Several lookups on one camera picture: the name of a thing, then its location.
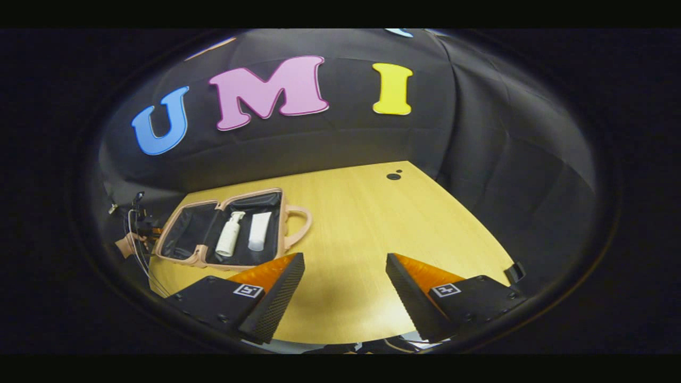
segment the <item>white tube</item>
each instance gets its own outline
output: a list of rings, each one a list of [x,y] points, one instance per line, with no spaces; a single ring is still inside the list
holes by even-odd
[[[265,248],[265,235],[267,234],[267,224],[270,221],[272,212],[253,215],[251,222],[251,233],[249,234],[249,249],[262,251]]]
[[[236,238],[239,235],[239,220],[246,215],[243,211],[235,211],[232,213],[229,221],[222,228],[220,239],[217,240],[215,252],[223,257],[231,257],[234,255],[234,247],[236,246]]]

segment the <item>letter m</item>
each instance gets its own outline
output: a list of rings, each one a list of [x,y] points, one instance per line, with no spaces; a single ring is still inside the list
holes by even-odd
[[[219,130],[231,130],[251,122],[251,115],[243,113],[239,100],[260,118],[268,119],[281,92],[286,102],[279,112],[285,116],[299,116],[323,112],[329,103],[319,94],[317,68],[323,57],[301,56],[279,65],[268,81],[261,80],[246,68],[221,73],[208,82],[217,86],[222,120]]]

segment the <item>wooden table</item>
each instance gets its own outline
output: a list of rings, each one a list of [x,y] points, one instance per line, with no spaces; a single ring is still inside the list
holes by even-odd
[[[398,180],[388,179],[399,173]],[[298,343],[356,343],[414,331],[385,273],[396,252],[464,278],[488,275],[509,285],[513,261],[455,198],[409,162],[323,170],[188,194],[179,206],[280,187],[290,204],[308,208],[313,224],[290,253],[302,252],[305,273],[274,339]],[[303,217],[289,218],[295,233]],[[152,257],[151,270],[171,294],[207,276],[236,272],[199,269]]]

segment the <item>pump dispenser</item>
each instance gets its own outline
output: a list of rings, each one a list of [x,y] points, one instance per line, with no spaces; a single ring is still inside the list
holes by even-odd
[[[236,238],[239,235],[239,221],[246,215],[244,211],[235,211],[225,224],[220,234],[220,239],[215,246],[215,253],[223,257],[231,257],[234,255],[234,247],[236,246]]]

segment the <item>letter u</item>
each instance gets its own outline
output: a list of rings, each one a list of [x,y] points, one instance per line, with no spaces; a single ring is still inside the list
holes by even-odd
[[[187,133],[187,113],[183,102],[183,95],[189,91],[189,87],[176,89],[161,99],[161,105],[168,108],[170,130],[163,137],[156,137],[151,127],[151,112],[153,106],[144,109],[132,120],[135,128],[137,143],[140,149],[148,155],[159,155],[173,149],[182,141]]]

